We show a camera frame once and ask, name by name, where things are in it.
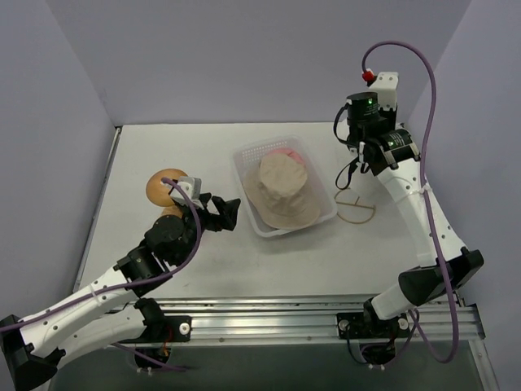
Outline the beige bucket hat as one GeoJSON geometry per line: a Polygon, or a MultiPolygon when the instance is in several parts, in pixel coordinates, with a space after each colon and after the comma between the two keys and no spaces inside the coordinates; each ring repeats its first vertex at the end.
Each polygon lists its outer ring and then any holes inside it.
{"type": "Polygon", "coordinates": [[[261,220],[274,229],[302,229],[321,215],[308,170],[287,154],[264,156],[244,177],[243,190],[261,220]]]}

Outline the pink baseball cap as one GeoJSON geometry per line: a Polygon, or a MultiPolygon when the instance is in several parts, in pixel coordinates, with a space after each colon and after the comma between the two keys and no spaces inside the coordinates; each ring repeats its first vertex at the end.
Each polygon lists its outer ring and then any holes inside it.
{"type": "Polygon", "coordinates": [[[305,166],[305,161],[302,158],[302,156],[297,151],[295,151],[291,148],[285,147],[285,148],[273,149],[272,151],[269,152],[269,155],[273,155],[273,154],[281,154],[281,155],[288,156],[288,157],[292,158],[295,162],[305,166]]]}

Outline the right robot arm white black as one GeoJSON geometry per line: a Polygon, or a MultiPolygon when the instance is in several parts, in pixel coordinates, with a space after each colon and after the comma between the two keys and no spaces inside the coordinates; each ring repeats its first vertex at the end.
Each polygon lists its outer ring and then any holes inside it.
{"type": "Polygon", "coordinates": [[[418,264],[399,274],[397,282],[364,304],[361,325],[371,336],[382,335],[391,320],[443,295],[451,295],[484,265],[445,217],[432,189],[421,176],[421,155],[411,134],[395,128],[379,112],[375,92],[347,97],[338,111],[347,117],[342,140],[354,158],[347,169],[372,173],[395,202],[412,236],[418,264]]]}

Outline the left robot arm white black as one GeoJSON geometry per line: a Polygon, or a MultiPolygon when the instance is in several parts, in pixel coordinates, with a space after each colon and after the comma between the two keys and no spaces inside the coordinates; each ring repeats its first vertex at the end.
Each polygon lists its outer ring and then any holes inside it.
{"type": "Polygon", "coordinates": [[[143,240],[104,274],[56,305],[1,321],[1,350],[17,390],[33,390],[72,360],[112,343],[158,340],[159,305],[146,295],[195,256],[205,231],[233,231],[241,201],[182,197],[180,217],[159,217],[143,240]]]}

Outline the wooden mushroom hat stand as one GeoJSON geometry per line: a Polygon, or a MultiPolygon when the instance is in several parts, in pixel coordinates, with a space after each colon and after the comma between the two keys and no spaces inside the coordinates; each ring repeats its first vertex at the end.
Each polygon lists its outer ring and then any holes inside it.
{"type": "Polygon", "coordinates": [[[187,173],[180,169],[162,169],[151,176],[146,185],[146,195],[150,202],[162,208],[161,217],[175,216],[182,218],[182,211],[174,204],[169,196],[167,187],[162,183],[162,178],[177,181],[187,173]]]}

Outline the white plastic basket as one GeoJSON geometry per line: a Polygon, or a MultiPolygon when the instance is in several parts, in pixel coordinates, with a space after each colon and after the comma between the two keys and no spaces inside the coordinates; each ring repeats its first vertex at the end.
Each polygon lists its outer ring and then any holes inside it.
{"type": "Polygon", "coordinates": [[[242,205],[245,208],[249,222],[252,224],[253,230],[262,238],[268,239],[275,236],[281,236],[293,232],[293,230],[280,230],[270,227],[264,223],[256,208],[248,199],[244,189],[243,180],[247,177],[249,171],[261,162],[261,159],[269,152],[279,148],[290,148],[297,152],[304,160],[309,173],[309,182],[317,197],[321,214],[316,222],[318,225],[327,222],[336,216],[338,208],[335,203],[331,189],[326,182],[326,176],[317,163],[315,156],[309,150],[306,142],[299,136],[290,134],[282,137],[268,138],[266,140],[257,141],[249,145],[236,148],[231,153],[232,172],[236,183],[239,187],[239,194],[242,205]]]}

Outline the aluminium frame rail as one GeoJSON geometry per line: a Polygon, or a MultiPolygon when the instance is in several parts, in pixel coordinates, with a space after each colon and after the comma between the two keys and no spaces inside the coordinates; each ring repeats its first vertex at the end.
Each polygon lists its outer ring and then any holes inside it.
{"type": "MultiPolygon", "coordinates": [[[[286,140],[332,195],[349,156],[326,122],[121,127],[76,288],[134,248],[159,216],[145,195],[154,173],[179,168],[200,178],[205,191],[234,199],[242,190],[235,170],[243,149],[260,152],[286,140]]],[[[236,229],[205,234],[195,259],[152,295],[166,314],[191,316],[192,345],[335,343],[337,314],[360,310],[416,264],[413,240],[386,191],[367,223],[333,217],[268,239],[254,231],[242,205],[236,229]]]]}

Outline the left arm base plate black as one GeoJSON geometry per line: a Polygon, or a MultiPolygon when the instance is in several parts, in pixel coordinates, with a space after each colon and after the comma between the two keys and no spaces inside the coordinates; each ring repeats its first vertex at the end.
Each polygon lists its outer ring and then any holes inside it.
{"type": "Polygon", "coordinates": [[[188,315],[167,316],[158,322],[147,326],[144,332],[136,339],[135,343],[185,343],[190,341],[191,320],[188,315]]]}

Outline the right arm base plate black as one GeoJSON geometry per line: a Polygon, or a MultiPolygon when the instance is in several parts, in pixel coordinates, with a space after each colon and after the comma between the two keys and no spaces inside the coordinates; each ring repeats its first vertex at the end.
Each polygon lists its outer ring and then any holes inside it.
{"type": "Polygon", "coordinates": [[[373,322],[362,312],[348,312],[337,313],[335,319],[338,337],[342,340],[390,340],[406,338],[410,333],[409,321],[404,314],[373,322]]]}

